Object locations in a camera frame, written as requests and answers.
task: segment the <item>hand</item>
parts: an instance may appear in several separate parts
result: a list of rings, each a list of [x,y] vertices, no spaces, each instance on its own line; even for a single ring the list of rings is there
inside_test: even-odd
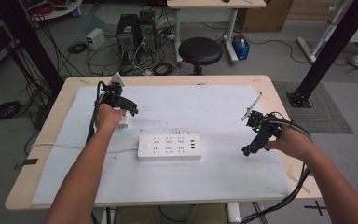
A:
[[[304,161],[317,148],[309,138],[288,125],[281,125],[281,137],[276,141],[269,141],[264,148],[279,149],[284,154]]]
[[[126,114],[125,109],[114,109],[110,105],[100,104],[95,118],[95,126],[97,129],[107,127],[114,130],[121,121],[121,117]]]

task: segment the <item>box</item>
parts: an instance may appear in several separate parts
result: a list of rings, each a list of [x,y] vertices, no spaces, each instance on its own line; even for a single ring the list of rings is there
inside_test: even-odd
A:
[[[245,48],[241,46],[241,40],[245,41]],[[232,38],[232,47],[235,50],[235,53],[238,56],[239,60],[245,60],[248,58],[249,49],[251,48],[249,46],[249,42],[246,40],[246,38],[243,35],[234,35]]]
[[[243,9],[238,23],[246,32],[281,31],[294,0],[270,0],[266,7]]]

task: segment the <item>stool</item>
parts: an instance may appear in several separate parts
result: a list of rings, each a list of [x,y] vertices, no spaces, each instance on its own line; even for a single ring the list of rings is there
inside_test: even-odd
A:
[[[185,40],[179,46],[179,55],[185,62],[194,65],[195,75],[201,75],[202,68],[200,66],[219,62],[223,51],[220,45],[212,39],[193,37]]]

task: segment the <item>desk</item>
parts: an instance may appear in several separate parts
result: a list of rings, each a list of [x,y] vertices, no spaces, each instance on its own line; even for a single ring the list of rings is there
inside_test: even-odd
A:
[[[60,92],[56,103],[52,107],[46,123],[41,130],[36,142],[55,142],[56,136],[76,96],[76,91],[81,86],[96,86],[99,81],[107,83],[111,77],[70,77]],[[275,91],[272,82],[267,76],[200,76],[200,77],[123,77],[126,85],[196,85],[205,83],[208,85],[252,85],[255,91],[262,91],[265,96],[260,104],[265,110],[280,111],[287,114]],[[6,208],[10,210],[31,210],[40,207],[31,205],[39,179],[51,147],[34,147],[28,159],[38,159],[37,164],[25,165],[7,197]],[[287,173],[290,188],[296,186],[302,163],[293,158],[280,154],[284,170]],[[321,194],[313,177],[309,177],[304,184],[298,198],[320,198]]]
[[[180,22],[181,22],[181,8],[232,8],[231,15],[229,17],[229,26],[227,35],[225,36],[225,45],[228,50],[230,57],[231,65],[238,61],[237,54],[232,48],[232,32],[234,31],[235,20],[237,19],[238,8],[258,8],[265,7],[266,3],[263,0],[230,0],[228,3],[225,3],[223,0],[168,0],[167,6],[171,8],[177,8],[176,10],[176,34],[175,34],[175,50],[176,50],[176,61],[180,63],[182,58],[179,56],[179,46],[181,44],[180,40]]]

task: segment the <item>electrical outlet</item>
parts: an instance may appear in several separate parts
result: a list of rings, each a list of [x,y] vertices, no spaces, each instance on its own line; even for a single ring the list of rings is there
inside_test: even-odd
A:
[[[149,160],[199,160],[201,139],[190,134],[144,134],[139,138],[138,157]]]

